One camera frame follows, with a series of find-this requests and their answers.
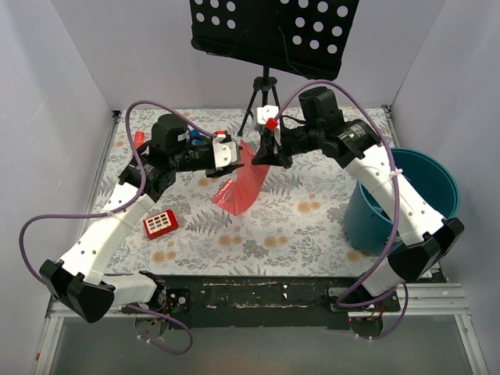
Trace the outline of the red plastic trash bag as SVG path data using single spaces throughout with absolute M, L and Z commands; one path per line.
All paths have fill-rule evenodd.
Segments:
M 238 168 L 236 177 L 230 178 L 211 199 L 212 203 L 234 216 L 245 213 L 255 203 L 270 168 L 265 165 L 254 166 L 252 148 L 244 141 L 241 147 L 243 167 Z

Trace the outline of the red trash bag roll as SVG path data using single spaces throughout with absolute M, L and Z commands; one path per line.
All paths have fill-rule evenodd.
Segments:
M 139 148 L 145 142 L 145 133 L 143 131 L 136 131 L 134 134 L 134 147 Z

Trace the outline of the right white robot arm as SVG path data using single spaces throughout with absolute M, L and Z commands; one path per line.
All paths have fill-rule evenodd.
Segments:
M 393 227 L 380 258 L 336 304 L 374 309 L 399 284 L 418 280 L 445 256 L 464 231 L 463 223 L 442 216 L 417 192 L 370 119 L 345 120 L 331 89 L 303 91 L 299 101 L 304 123 L 293 129 L 283 125 L 280 107 L 257 108 L 260 147 L 252 163 L 289 168 L 293 156 L 320 150 L 371 194 Z

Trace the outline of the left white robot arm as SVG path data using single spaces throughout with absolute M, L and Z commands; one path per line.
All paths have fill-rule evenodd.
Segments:
M 152 127 L 152 138 L 132 159 L 103 209 L 62 257 L 40 268 L 44 284 L 54 297 L 89 323 L 112 307 L 137 303 L 151 313 L 166 303 L 165 281 L 148 271 L 105 275 L 113 254 L 129 232 L 175 183 L 177 173 L 205 171 L 221 177 L 241 167 L 240 148 L 227 132 L 204 137 L 194 145 L 188 125 L 174 115 L 162 115 Z

